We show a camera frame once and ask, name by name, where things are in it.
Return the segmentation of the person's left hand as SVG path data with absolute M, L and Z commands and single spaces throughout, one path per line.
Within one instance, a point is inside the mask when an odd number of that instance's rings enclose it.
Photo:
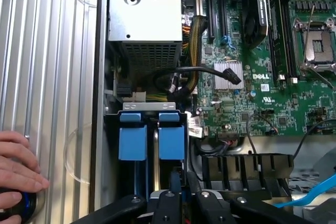
M 1 187 L 28 193 L 49 187 L 29 140 L 15 131 L 1 131 Z

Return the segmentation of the person's right hand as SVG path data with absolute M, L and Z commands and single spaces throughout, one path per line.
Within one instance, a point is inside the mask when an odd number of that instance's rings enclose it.
M 19 192 L 6 192 L 1 193 L 0 208 L 8 209 L 17 205 L 22 199 L 22 195 Z M 1 221 L 1 224 L 21 224 L 21 217 L 19 215 L 14 215 L 6 220 Z

